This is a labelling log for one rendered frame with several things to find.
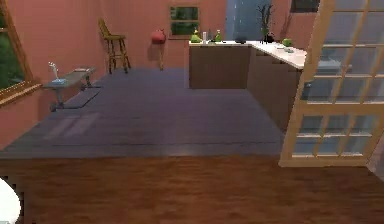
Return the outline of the red round stool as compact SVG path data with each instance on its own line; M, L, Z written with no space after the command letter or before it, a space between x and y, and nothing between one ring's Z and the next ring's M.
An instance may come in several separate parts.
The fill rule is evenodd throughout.
M159 50L159 69L164 69L164 46L167 37L163 29L155 30L151 33L151 42L156 45Z

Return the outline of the dark house plant in pot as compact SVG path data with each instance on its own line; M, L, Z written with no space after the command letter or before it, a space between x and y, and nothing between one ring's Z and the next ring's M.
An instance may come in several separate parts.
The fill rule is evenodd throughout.
M260 13L261 19L261 33L262 33L262 42L263 43L273 43L274 34L270 32L270 16L271 16L271 4L264 4L263 6L258 7L258 12Z

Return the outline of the tall wooden chair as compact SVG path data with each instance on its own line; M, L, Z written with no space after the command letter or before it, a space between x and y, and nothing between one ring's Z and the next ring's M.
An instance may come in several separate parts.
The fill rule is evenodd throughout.
M98 27L101 37L106 42L108 53L108 72L112 73L117 68L117 61L120 61L125 73L131 68L125 45L125 35L112 34L103 18L98 19Z

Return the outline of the white round object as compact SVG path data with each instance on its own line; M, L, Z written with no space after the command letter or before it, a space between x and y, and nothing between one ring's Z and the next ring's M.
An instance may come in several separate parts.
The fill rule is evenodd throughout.
M16 192L0 178L0 224L16 224L21 213L21 203Z

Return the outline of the brown kitchen counter white top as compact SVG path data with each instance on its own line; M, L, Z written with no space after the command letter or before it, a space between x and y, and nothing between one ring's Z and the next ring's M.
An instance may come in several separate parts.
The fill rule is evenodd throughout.
M189 87L246 89L277 127L288 128L307 53L278 43L225 41L189 45Z

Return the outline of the wooden framed wall window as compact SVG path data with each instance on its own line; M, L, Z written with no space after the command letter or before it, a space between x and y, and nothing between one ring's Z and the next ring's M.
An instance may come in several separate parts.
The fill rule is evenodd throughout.
M192 5L171 5L169 20L172 39L189 39L199 29L200 9Z

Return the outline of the dark framed wall picture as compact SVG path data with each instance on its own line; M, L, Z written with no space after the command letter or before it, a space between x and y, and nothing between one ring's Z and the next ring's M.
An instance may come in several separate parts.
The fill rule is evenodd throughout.
M320 0L292 0L292 13L315 13L318 11Z

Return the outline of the white statue on blue base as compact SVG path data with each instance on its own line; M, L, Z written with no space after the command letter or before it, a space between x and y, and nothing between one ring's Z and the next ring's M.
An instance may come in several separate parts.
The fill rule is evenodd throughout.
M55 63L53 62L48 62L48 66L52 69L52 72L55 76L55 79L52 81L53 83L57 83L57 84L63 84L66 82L66 79L65 78L60 78L58 76L58 67Z

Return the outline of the grey low bench table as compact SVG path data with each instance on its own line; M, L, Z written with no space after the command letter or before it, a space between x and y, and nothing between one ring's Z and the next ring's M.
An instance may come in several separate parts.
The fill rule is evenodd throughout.
M53 90L56 95L56 101L50 105L50 111L55 112L57 109L79 109L79 106L67 106L62 99L61 91L76 84L80 85L80 91L94 88L94 85L90 82L90 75L95 71L95 67L78 68L61 78L54 79L44 84L44 89Z

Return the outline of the large wooden framed window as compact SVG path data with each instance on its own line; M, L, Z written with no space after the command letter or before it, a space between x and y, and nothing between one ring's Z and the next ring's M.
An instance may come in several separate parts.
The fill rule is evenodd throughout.
M42 87L32 75L7 0L0 0L0 108Z

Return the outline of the wooden glass-paned room door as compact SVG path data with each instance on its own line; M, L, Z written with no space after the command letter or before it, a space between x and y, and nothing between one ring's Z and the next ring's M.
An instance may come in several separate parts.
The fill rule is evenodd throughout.
M281 167L365 166L384 134L384 0L321 0Z

